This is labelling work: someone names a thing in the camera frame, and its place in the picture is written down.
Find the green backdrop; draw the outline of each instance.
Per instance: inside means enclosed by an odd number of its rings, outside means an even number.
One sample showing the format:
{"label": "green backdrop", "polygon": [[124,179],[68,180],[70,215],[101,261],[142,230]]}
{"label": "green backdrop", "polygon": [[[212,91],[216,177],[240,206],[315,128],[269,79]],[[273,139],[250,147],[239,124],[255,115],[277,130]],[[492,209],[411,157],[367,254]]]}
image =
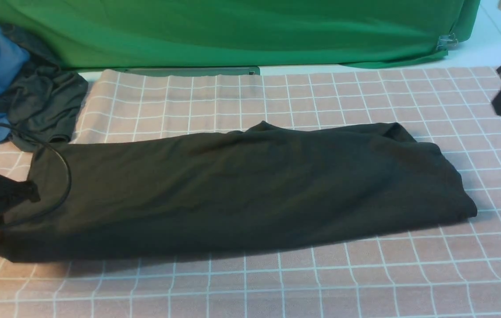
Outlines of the green backdrop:
{"label": "green backdrop", "polygon": [[0,0],[67,67],[197,67],[436,60],[469,38],[479,0]]}

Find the black cable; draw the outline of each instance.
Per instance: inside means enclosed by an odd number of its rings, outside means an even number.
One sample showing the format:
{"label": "black cable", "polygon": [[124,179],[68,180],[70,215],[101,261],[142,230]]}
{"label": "black cable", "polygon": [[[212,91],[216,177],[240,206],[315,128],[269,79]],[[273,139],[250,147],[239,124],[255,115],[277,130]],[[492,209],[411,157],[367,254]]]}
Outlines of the black cable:
{"label": "black cable", "polygon": [[34,221],[34,220],[39,219],[41,217],[44,217],[44,216],[46,216],[46,215],[54,212],[56,209],[58,209],[66,201],[66,199],[68,198],[68,195],[70,193],[70,189],[72,188],[72,174],[70,172],[70,166],[68,165],[68,161],[65,159],[65,157],[63,155],[61,155],[61,153],[59,151],[57,151],[56,149],[54,149],[54,147],[52,147],[52,145],[50,145],[49,143],[44,142],[44,141],[38,139],[37,137],[33,136],[31,133],[23,131],[22,129],[19,129],[17,127],[12,126],[12,125],[0,123],[0,127],[4,127],[4,128],[12,130],[14,132],[17,132],[17,133],[20,133],[22,135],[25,135],[25,136],[31,138],[32,140],[36,141],[36,143],[39,143],[40,145],[42,145],[46,149],[54,152],[54,154],[58,158],[60,158],[60,160],[62,161],[62,163],[64,163],[66,182],[67,182],[64,194],[62,194],[62,196],[60,197],[60,199],[58,199],[58,201],[56,202],[56,204],[54,204],[49,209],[46,209],[46,210],[44,210],[44,211],[42,211],[40,213],[37,213],[36,215],[32,215],[32,216],[25,217],[25,218],[19,219],[17,221],[11,222],[11,223],[6,223],[6,224],[0,225],[0,231],[3,231],[3,230],[7,230],[7,229],[10,229],[10,228],[18,226],[18,225],[25,224],[25,223],[30,222],[30,221]]}

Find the black t-shirt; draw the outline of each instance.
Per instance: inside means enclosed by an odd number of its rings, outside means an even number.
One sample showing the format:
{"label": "black t-shirt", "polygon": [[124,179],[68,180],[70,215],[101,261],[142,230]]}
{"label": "black t-shirt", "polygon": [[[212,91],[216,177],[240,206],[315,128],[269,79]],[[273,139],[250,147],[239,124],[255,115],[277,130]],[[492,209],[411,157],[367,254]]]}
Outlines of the black t-shirt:
{"label": "black t-shirt", "polygon": [[[6,230],[0,256],[15,262],[208,252],[266,252],[465,220],[477,208],[437,145],[397,123],[293,131],[196,133],[121,144],[57,145],[71,167],[65,203]],[[47,149],[29,179],[51,207],[65,189]]]}

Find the pile of clothes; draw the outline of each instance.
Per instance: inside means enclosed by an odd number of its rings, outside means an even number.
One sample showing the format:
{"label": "pile of clothes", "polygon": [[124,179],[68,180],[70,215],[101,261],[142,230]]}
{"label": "pile of clothes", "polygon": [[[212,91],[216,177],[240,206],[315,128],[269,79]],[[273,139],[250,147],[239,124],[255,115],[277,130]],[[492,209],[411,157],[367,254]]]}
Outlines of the pile of clothes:
{"label": "pile of clothes", "polygon": [[[65,71],[36,36],[0,23],[0,123],[10,124],[49,143],[71,140],[87,81]],[[33,140],[0,127],[0,143],[10,140],[33,151]]]}

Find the pink grid mat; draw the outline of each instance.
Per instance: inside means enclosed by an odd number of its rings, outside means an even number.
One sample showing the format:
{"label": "pink grid mat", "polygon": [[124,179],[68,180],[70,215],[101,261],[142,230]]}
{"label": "pink grid mat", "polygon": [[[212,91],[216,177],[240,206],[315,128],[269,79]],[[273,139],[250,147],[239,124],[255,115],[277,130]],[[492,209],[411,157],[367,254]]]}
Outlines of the pink grid mat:
{"label": "pink grid mat", "polygon": [[[501,318],[501,118],[490,68],[150,78],[105,71],[77,143],[399,121],[440,145],[479,216],[457,226],[236,258],[20,265],[0,259],[0,317]],[[0,173],[30,162],[0,146]]]}

